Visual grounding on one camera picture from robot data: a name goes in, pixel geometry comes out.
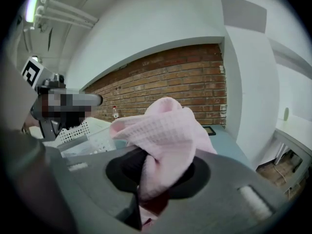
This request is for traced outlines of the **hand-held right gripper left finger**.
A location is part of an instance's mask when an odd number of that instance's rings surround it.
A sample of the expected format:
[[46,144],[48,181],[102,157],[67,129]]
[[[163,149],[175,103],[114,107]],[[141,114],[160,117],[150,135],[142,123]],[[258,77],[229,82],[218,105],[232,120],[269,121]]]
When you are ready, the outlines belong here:
[[78,234],[142,234],[135,194],[120,191],[106,175],[111,160],[133,150],[128,147],[63,158],[58,149],[46,149],[46,159]]

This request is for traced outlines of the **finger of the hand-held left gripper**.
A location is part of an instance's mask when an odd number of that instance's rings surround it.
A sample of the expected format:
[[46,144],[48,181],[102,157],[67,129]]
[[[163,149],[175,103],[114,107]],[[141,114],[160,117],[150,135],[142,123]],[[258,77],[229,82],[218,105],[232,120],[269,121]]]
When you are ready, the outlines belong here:
[[102,101],[102,96],[97,94],[66,90],[66,104],[70,106],[99,106]]

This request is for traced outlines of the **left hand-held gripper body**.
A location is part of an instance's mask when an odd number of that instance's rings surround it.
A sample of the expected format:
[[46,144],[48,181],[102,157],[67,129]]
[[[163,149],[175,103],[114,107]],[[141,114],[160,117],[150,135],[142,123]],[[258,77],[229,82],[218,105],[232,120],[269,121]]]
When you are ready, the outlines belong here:
[[30,113],[39,122],[43,138],[55,139],[61,132],[62,127],[60,123],[53,119],[54,116],[49,116],[48,94],[56,89],[66,88],[64,76],[49,71],[33,58],[27,60],[21,75],[38,95]]

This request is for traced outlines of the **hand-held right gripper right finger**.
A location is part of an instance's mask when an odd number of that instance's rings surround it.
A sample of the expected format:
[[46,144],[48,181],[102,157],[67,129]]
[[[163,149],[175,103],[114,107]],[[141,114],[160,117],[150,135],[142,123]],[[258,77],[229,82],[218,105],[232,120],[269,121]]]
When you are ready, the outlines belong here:
[[156,234],[264,234],[289,207],[280,189],[246,165],[202,150],[169,195]]

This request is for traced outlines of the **white plastic laundry basket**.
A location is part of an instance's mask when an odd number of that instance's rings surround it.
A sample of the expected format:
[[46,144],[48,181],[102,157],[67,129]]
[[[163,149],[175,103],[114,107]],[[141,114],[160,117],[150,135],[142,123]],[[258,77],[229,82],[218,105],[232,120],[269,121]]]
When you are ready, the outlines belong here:
[[110,137],[110,125],[108,121],[89,117],[78,127],[62,129],[55,143],[62,157],[93,155],[125,147],[126,141]]

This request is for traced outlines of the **pink garment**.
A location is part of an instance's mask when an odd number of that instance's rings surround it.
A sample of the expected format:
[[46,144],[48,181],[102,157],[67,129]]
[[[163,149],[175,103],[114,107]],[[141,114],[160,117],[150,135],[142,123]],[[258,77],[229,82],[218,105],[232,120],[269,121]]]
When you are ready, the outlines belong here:
[[207,131],[192,110],[171,98],[152,103],[141,116],[116,119],[110,137],[125,140],[147,152],[138,183],[143,231],[148,230],[166,207],[165,192],[187,171],[197,149],[216,154]]

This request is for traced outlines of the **white ceiling pipe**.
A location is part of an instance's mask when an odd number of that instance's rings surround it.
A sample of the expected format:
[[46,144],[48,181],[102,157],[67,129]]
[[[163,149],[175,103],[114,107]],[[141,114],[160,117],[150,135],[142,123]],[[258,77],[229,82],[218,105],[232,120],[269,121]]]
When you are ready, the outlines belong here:
[[45,8],[44,6],[39,6],[34,14],[34,22],[39,23],[41,20],[63,22],[87,29],[92,29],[95,25],[90,19],[85,19],[82,16],[76,16],[50,7]]
[[62,2],[59,2],[59,1],[56,1],[56,0],[40,0],[40,1],[41,1],[41,3],[43,3],[45,5],[51,4],[53,6],[65,9],[65,10],[70,11],[70,12],[73,12],[73,13],[75,13],[77,15],[80,15],[80,16],[86,18],[86,19],[91,20],[92,22],[97,22],[98,21],[98,18],[96,18],[96,17],[94,17],[94,16],[92,16],[92,15],[90,15],[90,14],[88,14],[88,13],[82,11],[82,10],[79,10],[79,9],[77,9],[75,7],[67,5],[65,3],[62,3]]

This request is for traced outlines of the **white desk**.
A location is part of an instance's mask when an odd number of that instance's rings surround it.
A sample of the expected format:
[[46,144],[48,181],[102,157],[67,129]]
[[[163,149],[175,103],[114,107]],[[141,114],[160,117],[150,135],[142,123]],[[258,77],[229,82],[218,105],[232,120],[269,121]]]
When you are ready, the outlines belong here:
[[285,181],[281,190],[289,197],[291,189],[302,181],[312,165],[312,122],[297,116],[290,116],[287,120],[278,119],[273,136],[281,144],[274,165],[279,163],[287,150],[301,159],[291,178],[286,179],[279,172]]

